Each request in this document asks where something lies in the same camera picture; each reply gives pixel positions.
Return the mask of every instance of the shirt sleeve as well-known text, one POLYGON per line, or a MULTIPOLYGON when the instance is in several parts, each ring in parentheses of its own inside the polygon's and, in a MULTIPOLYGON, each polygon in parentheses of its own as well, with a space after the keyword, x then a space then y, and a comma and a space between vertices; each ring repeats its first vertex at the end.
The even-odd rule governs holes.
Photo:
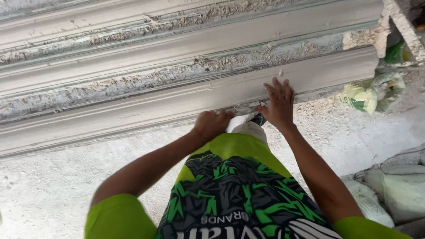
POLYGON ((85 239, 155 237, 156 227, 145 213, 140 201, 131 194, 109 197, 88 212, 85 239))
POLYGON ((347 217, 338 220, 333 224, 333 227, 344 239, 412 239, 406 234, 364 217, 347 217))

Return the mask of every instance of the green shirt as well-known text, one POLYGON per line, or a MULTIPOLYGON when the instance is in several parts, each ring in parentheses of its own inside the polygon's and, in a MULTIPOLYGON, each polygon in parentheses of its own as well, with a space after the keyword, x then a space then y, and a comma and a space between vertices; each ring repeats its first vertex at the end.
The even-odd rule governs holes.
POLYGON ((410 238, 365 218, 331 225, 267 145, 221 134, 193 152, 171 189, 158 228, 133 195, 94 205, 85 238, 410 238))

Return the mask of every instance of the plastic bag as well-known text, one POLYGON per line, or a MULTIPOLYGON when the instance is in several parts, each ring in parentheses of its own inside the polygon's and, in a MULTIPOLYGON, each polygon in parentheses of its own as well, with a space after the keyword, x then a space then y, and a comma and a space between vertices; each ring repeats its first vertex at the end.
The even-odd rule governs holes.
POLYGON ((379 205, 378 200, 374 196, 374 191, 368 186, 354 180, 344 180, 343 182, 367 219, 389 228, 394 227, 393 220, 381 205, 379 205))
POLYGON ((390 72, 373 79, 345 85, 344 92, 336 98, 362 112, 387 111, 406 88, 398 72, 390 72))

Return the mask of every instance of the floor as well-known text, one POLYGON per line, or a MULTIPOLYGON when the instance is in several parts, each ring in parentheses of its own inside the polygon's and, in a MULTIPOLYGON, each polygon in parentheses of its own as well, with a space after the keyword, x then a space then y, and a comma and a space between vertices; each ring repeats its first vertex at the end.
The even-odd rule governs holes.
MULTIPOLYGON (((404 76, 407 89, 390 112, 368 115, 334 99, 297 104, 294 121, 339 175, 355 173, 425 142, 425 72, 404 76)), ((0 165, 0 238, 82 238, 90 199, 109 175, 184 135, 192 125, 150 129, 0 165)), ((305 186, 282 135, 266 123, 270 149, 305 186)), ((140 197, 158 224, 183 161, 140 197)))

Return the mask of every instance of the person's left hand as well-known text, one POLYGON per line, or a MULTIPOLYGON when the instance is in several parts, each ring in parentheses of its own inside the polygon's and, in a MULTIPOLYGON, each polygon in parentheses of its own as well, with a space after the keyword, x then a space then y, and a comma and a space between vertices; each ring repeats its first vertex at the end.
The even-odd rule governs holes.
POLYGON ((232 118, 232 111, 220 110, 218 114, 214 111, 204 111, 199 114, 191 132, 207 143, 224 133, 232 118))

